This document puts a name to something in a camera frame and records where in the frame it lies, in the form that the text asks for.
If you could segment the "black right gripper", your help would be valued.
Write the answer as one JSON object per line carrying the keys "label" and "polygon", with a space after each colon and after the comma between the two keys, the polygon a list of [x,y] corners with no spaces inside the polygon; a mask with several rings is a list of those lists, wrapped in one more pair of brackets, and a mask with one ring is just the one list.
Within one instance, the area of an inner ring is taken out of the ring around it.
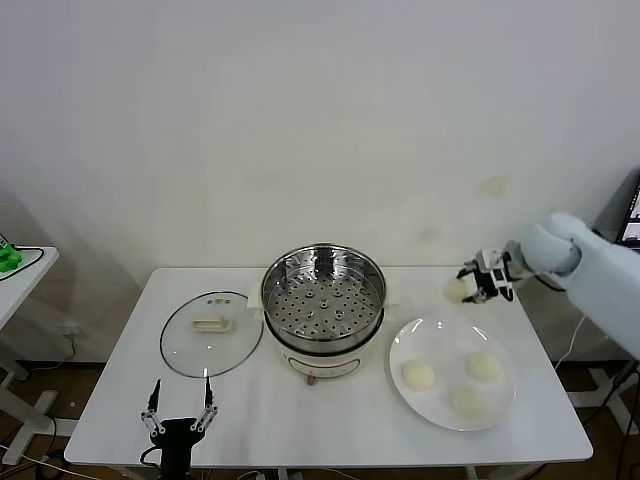
{"label": "black right gripper", "polygon": [[458,272],[457,278],[463,279],[468,275],[474,276],[477,289],[473,295],[464,297],[462,303],[482,304],[494,297],[494,281],[489,273],[464,267]]}

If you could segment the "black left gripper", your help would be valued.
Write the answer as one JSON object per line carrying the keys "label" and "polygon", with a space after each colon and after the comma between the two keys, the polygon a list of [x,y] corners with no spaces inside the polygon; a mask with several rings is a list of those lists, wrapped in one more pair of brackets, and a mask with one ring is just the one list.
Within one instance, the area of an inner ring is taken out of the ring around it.
{"label": "black left gripper", "polygon": [[218,414],[210,379],[205,379],[204,407],[195,418],[178,418],[160,421],[157,412],[161,380],[158,379],[149,396],[147,407],[140,414],[148,430],[154,450],[160,451],[160,479],[189,479],[193,447],[204,437],[205,431]]}

